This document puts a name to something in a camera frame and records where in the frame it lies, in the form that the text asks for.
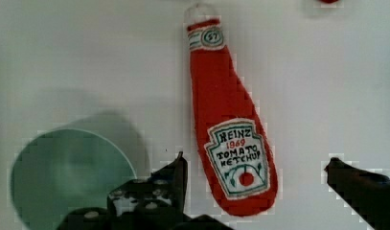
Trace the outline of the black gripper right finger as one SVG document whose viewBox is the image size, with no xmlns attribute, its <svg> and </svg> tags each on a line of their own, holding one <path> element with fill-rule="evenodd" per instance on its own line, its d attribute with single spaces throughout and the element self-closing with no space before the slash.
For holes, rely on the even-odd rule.
<svg viewBox="0 0 390 230">
<path fill-rule="evenodd" d="M 390 178 L 333 157 L 324 171 L 327 184 L 374 230 L 390 230 Z"/>
</svg>

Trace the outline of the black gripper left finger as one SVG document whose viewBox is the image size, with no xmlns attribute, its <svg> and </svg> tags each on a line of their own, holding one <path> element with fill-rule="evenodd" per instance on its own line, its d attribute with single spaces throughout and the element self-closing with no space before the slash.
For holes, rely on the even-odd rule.
<svg viewBox="0 0 390 230">
<path fill-rule="evenodd" d="M 187 182 L 188 162 L 179 153 L 150 177 L 111 191 L 104 208 L 70 212 L 56 230 L 234 230 L 208 215 L 184 214 Z"/>
</svg>

